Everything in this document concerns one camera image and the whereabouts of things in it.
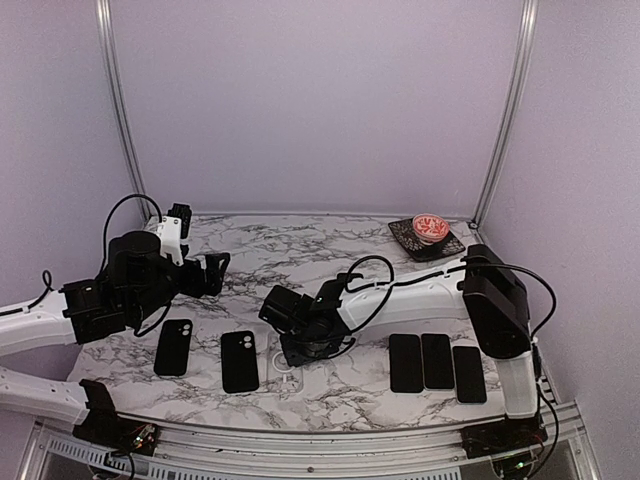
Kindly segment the clear magsafe phone case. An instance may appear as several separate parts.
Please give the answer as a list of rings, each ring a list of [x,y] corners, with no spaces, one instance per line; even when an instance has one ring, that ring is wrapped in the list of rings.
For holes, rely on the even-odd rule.
[[[303,370],[288,365],[276,333],[267,337],[264,389],[278,395],[298,394],[303,390]]]

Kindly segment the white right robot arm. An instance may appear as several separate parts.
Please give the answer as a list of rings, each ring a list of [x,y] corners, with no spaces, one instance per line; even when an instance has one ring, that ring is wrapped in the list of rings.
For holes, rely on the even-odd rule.
[[[534,340],[522,268],[504,263],[486,245],[460,260],[385,280],[367,280],[354,267],[326,281],[314,296],[276,285],[259,318],[279,335],[293,367],[341,355],[344,341],[369,326],[414,320],[470,320],[480,350],[502,385],[506,418],[495,438],[515,448],[534,431],[538,411]]]

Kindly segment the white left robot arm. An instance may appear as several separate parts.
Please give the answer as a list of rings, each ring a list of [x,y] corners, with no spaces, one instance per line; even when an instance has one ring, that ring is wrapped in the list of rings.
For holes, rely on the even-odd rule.
[[[4,356],[44,347],[85,345],[131,330],[140,338],[150,333],[144,322],[164,319],[178,295],[218,295],[231,256],[211,253],[203,260],[183,260],[165,252],[158,235],[133,231],[109,241],[105,263],[89,279],[48,288],[40,297],[1,314]],[[117,416],[107,387],[98,381],[56,382],[4,370],[1,406],[6,410],[61,420],[89,431],[106,445],[125,438],[126,423]]]

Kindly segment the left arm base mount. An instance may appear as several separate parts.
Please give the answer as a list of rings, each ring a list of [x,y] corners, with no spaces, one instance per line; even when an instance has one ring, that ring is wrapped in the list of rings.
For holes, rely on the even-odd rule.
[[[75,438],[124,453],[154,454],[159,433],[156,424],[120,416],[104,384],[83,379],[79,385],[87,396],[88,414],[73,427]]]

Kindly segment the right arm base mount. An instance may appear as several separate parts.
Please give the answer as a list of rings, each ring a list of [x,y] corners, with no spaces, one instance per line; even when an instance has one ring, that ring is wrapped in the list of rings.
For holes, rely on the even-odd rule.
[[[498,455],[530,446],[548,439],[540,409],[532,417],[504,418],[460,430],[462,448],[469,459]]]

